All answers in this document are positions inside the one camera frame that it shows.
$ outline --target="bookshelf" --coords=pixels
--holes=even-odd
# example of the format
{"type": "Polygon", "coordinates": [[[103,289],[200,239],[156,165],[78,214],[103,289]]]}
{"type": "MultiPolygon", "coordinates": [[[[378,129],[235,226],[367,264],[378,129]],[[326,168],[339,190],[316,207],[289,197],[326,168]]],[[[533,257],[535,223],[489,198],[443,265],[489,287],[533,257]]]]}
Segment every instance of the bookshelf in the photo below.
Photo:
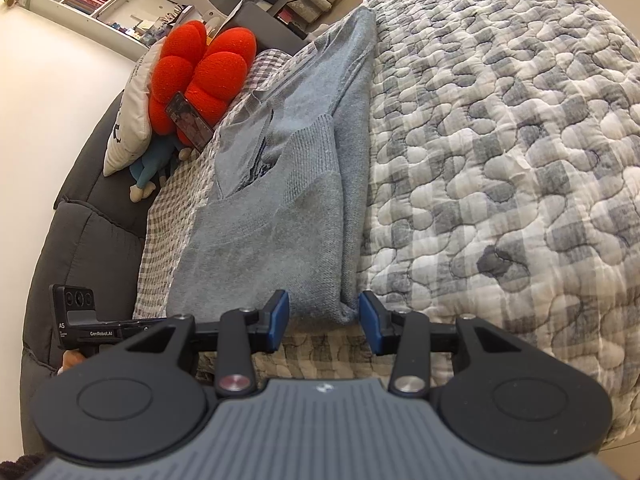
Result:
{"type": "Polygon", "coordinates": [[[24,6],[132,60],[148,51],[143,41],[150,44],[142,22],[165,23],[182,11],[168,0],[28,0],[24,6]]]}

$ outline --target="folded sweater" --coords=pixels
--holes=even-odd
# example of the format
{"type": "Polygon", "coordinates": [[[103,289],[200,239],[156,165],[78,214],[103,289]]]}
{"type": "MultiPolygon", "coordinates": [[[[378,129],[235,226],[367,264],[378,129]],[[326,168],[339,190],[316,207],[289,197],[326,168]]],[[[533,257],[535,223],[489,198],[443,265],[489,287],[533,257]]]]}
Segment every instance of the folded sweater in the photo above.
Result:
{"type": "Polygon", "coordinates": [[[374,13],[361,7],[220,131],[214,191],[196,213],[168,316],[217,320],[284,288],[298,320],[355,320],[375,43],[374,13]]]}

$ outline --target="silver pivot screw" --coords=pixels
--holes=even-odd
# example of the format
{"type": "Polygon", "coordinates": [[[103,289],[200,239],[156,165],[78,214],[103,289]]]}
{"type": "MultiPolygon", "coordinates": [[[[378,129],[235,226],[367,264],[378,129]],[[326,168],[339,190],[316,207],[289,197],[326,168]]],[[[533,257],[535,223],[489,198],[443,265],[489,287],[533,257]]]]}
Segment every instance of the silver pivot screw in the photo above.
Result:
{"type": "Polygon", "coordinates": [[[228,392],[241,392],[249,387],[251,381],[249,377],[240,374],[224,376],[218,383],[220,388],[228,392]]]}
{"type": "Polygon", "coordinates": [[[415,375],[403,375],[394,381],[394,388],[404,394],[416,394],[425,386],[426,383],[415,375]]]}

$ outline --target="gray textured grip handle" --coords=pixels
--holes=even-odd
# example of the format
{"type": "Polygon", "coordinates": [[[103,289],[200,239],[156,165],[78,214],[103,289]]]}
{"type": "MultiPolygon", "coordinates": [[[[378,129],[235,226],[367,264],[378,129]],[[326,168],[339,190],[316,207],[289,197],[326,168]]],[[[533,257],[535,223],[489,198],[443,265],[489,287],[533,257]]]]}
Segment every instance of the gray textured grip handle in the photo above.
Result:
{"type": "Polygon", "coordinates": [[[367,379],[271,380],[256,397],[223,402],[196,438],[154,462],[100,469],[54,458],[33,478],[613,480],[617,477],[594,456],[543,466],[492,458],[454,436],[426,402],[392,396],[378,380],[367,379]]]}

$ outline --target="human hand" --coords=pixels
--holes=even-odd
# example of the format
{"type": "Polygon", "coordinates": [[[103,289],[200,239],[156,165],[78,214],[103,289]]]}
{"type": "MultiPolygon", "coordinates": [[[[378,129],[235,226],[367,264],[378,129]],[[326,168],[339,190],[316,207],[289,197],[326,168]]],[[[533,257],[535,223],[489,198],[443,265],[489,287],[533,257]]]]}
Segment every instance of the human hand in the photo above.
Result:
{"type": "Polygon", "coordinates": [[[66,372],[69,368],[79,365],[85,359],[86,357],[78,350],[65,350],[65,353],[62,355],[62,367],[58,370],[58,373],[66,372]]]}

